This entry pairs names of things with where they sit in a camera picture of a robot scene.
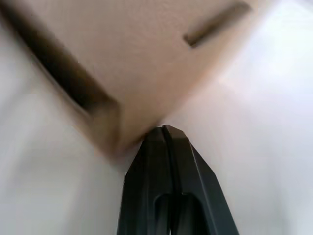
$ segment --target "black plastic object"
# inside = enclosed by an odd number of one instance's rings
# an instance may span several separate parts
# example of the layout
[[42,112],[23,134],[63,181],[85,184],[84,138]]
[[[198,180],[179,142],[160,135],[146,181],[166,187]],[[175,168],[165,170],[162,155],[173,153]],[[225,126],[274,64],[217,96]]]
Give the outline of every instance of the black plastic object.
[[218,180],[185,134],[158,127],[125,176],[117,235],[238,235]]

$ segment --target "white surface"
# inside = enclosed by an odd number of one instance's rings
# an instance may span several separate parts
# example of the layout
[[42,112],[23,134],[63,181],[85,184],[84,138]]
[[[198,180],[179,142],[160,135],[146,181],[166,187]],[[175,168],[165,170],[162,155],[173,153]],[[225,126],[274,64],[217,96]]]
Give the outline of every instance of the white surface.
[[0,234],[114,235],[124,173],[0,19]]
[[281,1],[170,120],[216,172],[242,235],[313,231],[313,6]]

